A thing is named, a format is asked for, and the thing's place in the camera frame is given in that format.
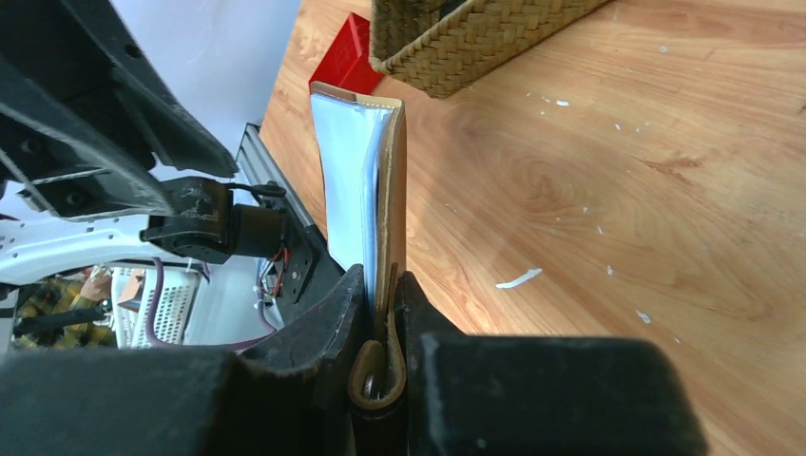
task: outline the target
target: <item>red object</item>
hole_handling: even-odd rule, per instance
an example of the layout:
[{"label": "red object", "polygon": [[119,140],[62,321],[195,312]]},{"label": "red object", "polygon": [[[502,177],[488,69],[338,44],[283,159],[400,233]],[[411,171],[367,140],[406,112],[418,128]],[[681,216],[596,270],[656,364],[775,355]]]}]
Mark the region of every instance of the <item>red object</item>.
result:
[{"label": "red object", "polygon": [[370,66],[370,21],[351,12],[308,82],[370,94],[383,75]]}]

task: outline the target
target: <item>wood grain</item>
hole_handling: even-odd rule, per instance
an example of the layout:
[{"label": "wood grain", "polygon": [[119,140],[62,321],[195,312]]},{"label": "wood grain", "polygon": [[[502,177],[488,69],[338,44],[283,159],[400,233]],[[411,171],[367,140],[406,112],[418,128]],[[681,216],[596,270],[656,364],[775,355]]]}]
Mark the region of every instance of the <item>wood grain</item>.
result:
[{"label": "wood grain", "polygon": [[[307,80],[349,10],[303,2],[260,133],[323,229]],[[806,454],[805,50],[800,0],[626,0],[448,100],[384,80],[410,268],[469,333],[653,341],[712,454]]]}]

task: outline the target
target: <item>woven basket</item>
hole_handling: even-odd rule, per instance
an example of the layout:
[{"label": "woven basket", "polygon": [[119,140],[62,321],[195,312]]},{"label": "woven basket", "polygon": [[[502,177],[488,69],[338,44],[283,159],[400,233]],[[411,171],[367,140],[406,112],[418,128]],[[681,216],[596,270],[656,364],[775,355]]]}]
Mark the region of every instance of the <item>woven basket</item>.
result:
[{"label": "woven basket", "polygon": [[607,0],[373,0],[370,64],[444,98]]}]

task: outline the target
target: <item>brown leather strap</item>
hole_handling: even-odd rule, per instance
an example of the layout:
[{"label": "brown leather strap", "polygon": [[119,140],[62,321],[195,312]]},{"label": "brown leather strap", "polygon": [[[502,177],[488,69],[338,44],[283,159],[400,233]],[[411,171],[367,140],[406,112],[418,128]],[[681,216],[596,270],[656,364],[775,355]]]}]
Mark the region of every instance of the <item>brown leather strap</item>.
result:
[{"label": "brown leather strap", "polygon": [[386,347],[375,340],[365,342],[347,379],[357,456],[407,453],[406,361],[394,324],[394,305],[387,310],[386,330]]}]

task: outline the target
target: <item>white laundry basket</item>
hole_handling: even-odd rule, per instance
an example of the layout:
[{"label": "white laundry basket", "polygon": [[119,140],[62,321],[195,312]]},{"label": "white laundry basket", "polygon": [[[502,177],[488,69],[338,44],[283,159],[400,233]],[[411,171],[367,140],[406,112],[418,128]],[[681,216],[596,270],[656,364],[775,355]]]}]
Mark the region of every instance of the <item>white laundry basket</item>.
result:
[{"label": "white laundry basket", "polygon": [[[145,316],[151,305],[157,285],[157,271],[144,268],[143,298],[138,312],[123,309],[114,302],[131,276],[131,268],[115,268],[112,273],[113,312],[118,348],[147,349],[151,347],[145,337]],[[163,292],[154,319],[154,333],[170,344],[181,344],[187,317],[193,307],[193,300],[199,288],[200,277],[195,272],[164,271]]]}]

